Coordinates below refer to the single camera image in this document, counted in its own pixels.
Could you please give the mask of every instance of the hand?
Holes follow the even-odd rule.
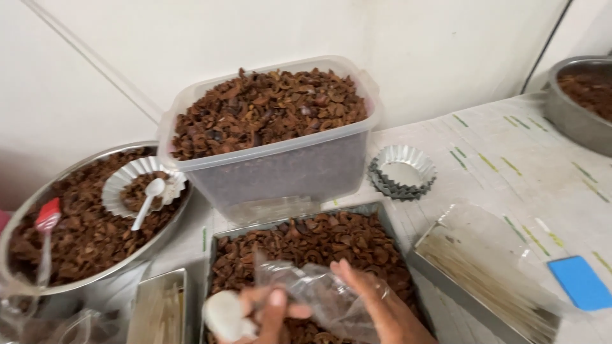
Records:
[[[259,336],[252,339],[242,338],[234,344],[289,344],[289,332],[283,325],[285,317],[306,319],[312,315],[310,307],[301,304],[289,304],[284,290],[276,289],[270,293],[268,288],[245,288],[240,293],[244,316],[251,316],[255,306],[268,295],[262,310],[255,312],[255,322],[259,324]],[[217,339],[218,344],[231,344]]]
[[[363,299],[381,344],[437,344],[393,291],[383,298],[383,290],[377,288],[381,281],[374,275],[354,270],[345,259],[334,261],[330,268]]]

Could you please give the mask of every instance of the blue sponge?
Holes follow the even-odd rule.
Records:
[[[610,291],[581,256],[551,261],[548,268],[576,307],[582,310],[612,307]]]

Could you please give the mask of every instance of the clear plastic container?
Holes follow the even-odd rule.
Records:
[[[227,75],[193,84],[176,96],[158,128],[160,161],[169,170],[184,172],[228,220],[239,216],[231,211],[237,207],[230,207],[244,202],[289,196],[309,196],[313,201],[323,202],[356,192],[364,172],[368,135],[384,112],[378,86],[368,73],[340,56],[320,56],[255,71],[266,73],[280,69],[296,73],[309,72],[315,67],[322,71],[331,69],[341,77],[350,75],[357,95],[365,99],[368,118],[242,151],[186,161],[175,159],[171,152],[177,115],[185,113],[215,85],[237,77],[237,74]]]

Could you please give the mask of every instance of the white tablecloth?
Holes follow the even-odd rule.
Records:
[[[542,93],[521,95],[375,132],[368,162],[390,144],[419,148],[438,167],[432,191],[420,201],[391,202],[364,178],[357,193],[322,209],[384,200],[401,244],[411,245],[454,199],[467,198],[505,219],[542,262],[582,255],[611,288],[612,159],[555,131],[542,117],[543,100]],[[183,224],[151,276],[205,258],[203,236],[233,228],[199,193]],[[427,280],[416,280],[441,343],[502,343]],[[543,284],[568,300],[552,275]],[[567,317],[556,343],[612,343],[612,309]]]

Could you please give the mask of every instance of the stainless steel bowl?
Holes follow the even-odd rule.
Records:
[[[612,122],[581,107],[559,87],[559,77],[577,73],[598,73],[612,80],[612,57],[577,56],[555,64],[548,74],[545,116],[574,142],[612,157]]]
[[[128,149],[141,148],[141,147],[148,147],[148,148],[152,148],[154,151],[157,151],[157,146],[158,146],[157,141],[136,142],[136,143],[125,144],[123,146],[111,148],[106,151],[100,152],[98,154],[94,154],[68,167],[66,170],[59,173],[57,177],[55,177],[52,181],[46,183],[43,187],[38,189],[38,191],[36,191],[35,194],[33,194],[30,198],[28,198],[28,200],[26,200],[21,205],[21,207],[17,209],[13,217],[10,219],[10,221],[7,223],[6,227],[2,231],[2,234],[0,234],[0,277],[4,278],[5,280],[10,280],[15,283],[20,283],[15,278],[15,276],[13,275],[13,272],[9,268],[10,237],[13,233],[13,230],[19,225],[23,216],[27,213],[28,209],[34,203],[36,203],[36,201],[50,197],[49,194],[50,194],[51,185],[53,184],[53,182],[64,179],[66,178],[66,176],[68,176],[68,174],[75,171],[76,169],[82,166],[85,166],[95,160],[102,159],[113,153],[126,151]],[[166,242],[168,242],[168,240],[172,237],[172,234],[178,228],[179,220],[181,219],[181,215],[183,214],[185,207],[187,206],[187,203],[189,201],[189,198],[191,198],[192,193],[193,193],[193,186],[189,184],[189,186],[187,187],[187,196],[185,197],[185,200],[179,207],[178,211],[176,212],[172,220],[170,220],[170,222],[168,222],[166,227],[164,227],[156,236],[154,236],[153,239],[147,242],[144,246],[142,246],[139,250],[134,252],[132,255],[120,261],[119,263],[115,264],[114,266],[111,266],[110,268],[100,272],[99,274],[93,275],[84,280],[80,280],[80,281],[65,284],[65,285],[49,287],[42,292],[42,295],[52,295],[52,294],[63,293],[65,291],[74,290],[82,286],[88,285],[100,279],[105,279],[108,277],[122,274],[123,272],[129,271],[135,268],[137,265],[139,265],[143,261],[150,258],[152,255],[157,253],[166,244]]]

